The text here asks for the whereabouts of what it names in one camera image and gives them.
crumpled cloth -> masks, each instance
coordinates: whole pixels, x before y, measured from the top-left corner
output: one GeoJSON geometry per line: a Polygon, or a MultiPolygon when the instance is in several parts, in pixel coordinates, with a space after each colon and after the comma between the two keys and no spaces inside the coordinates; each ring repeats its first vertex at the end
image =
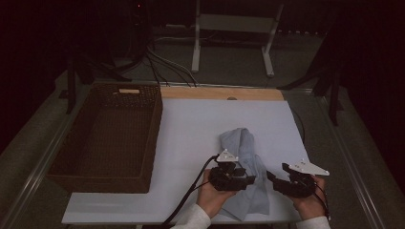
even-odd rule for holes
{"type": "Polygon", "coordinates": [[[220,135],[221,146],[239,157],[240,164],[249,176],[256,176],[253,184],[229,198],[220,211],[221,215],[244,220],[249,213],[269,214],[269,202],[265,182],[266,167],[254,153],[254,137],[247,128],[238,128],[220,135]]]}

wicker basket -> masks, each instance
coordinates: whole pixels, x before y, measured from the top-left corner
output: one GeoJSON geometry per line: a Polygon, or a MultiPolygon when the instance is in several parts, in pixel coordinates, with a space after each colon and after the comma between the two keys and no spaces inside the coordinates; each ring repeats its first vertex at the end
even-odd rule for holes
{"type": "Polygon", "coordinates": [[[158,86],[94,84],[47,177],[68,192],[149,192],[161,113],[158,86]]]}

white sleeve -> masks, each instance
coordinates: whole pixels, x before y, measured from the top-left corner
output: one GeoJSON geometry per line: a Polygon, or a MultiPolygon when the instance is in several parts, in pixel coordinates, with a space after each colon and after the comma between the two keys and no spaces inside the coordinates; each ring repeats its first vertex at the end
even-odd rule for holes
{"type": "Polygon", "coordinates": [[[330,229],[326,217],[318,217],[297,222],[297,229],[330,229]]]}
{"type": "Polygon", "coordinates": [[[173,229],[205,229],[211,225],[211,219],[197,204],[191,206],[177,221],[173,229]]]}

floor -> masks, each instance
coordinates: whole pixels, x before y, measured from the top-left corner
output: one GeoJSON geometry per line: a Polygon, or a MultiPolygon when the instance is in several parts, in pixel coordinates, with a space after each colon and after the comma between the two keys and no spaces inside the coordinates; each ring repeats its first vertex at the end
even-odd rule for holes
{"type": "MultiPolygon", "coordinates": [[[[157,29],[159,37],[190,34],[189,29],[157,29]]],[[[274,65],[274,77],[267,77],[260,42],[251,38],[243,42],[243,34],[213,36],[204,42],[200,71],[193,77],[198,86],[223,85],[228,87],[275,88],[303,76],[322,43],[322,37],[302,34],[277,34],[270,51],[274,65]]],[[[153,52],[164,59],[191,68],[192,39],[158,39],[153,52]]],[[[191,86],[193,80],[157,63],[162,85],[191,86]]],[[[123,76],[135,82],[155,80],[147,58],[123,76]]],[[[109,80],[95,71],[97,80],[109,80]]],[[[66,100],[59,99],[66,89],[66,74],[56,80],[56,91],[44,102],[36,114],[21,130],[0,157],[0,205],[2,217],[7,219],[1,228],[136,228],[136,225],[64,225],[60,221],[69,201],[69,194],[50,180],[41,176],[38,164],[46,164],[43,157],[62,137],[61,123],[69,123],[72,117],[65,114],[66,100]],[[32,189],[23,189],[26,181],[32,189]]],[[[311,162],[328,168],[327,177],[332,228],[405,228],[405,198],[399,192],[393,178],[383,163],[366,127],[352,106],[345,89],[341,88],[338,112],[339,126],[333,126],[327,118],[328,97],[314,97],[310,90],[316,79],[300,87],[283,92],[296,118],[311,162]]],[[[85,90],[78,90],[83,98],[85,90]]],[[[294,224],[273,225],[214,225],[212,228],[294,228],[294,224]]]]}

white tabletop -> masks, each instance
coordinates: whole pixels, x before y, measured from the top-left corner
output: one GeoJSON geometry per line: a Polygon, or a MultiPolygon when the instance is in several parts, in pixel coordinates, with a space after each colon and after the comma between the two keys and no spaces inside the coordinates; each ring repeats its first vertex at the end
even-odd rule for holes
{"type": "MultiPolygon", "coordinates": [[[[163,99],[158,146],[148,194],[73,193],[62,223],[136,223],[165,221],[205,162],[221,152],[219,135],[245,127],[267,169],[282,179],[282,163],[308,160],[286,101],[163,99]]],[[[270,214],[249,214],[244,223],[296,221],[292,202],[266,184],[270,214]]],[[[193,193],[176,220],[196,200],[193,193]]],[[[238,223],[218,215],[214,223],[238,223]]]]}

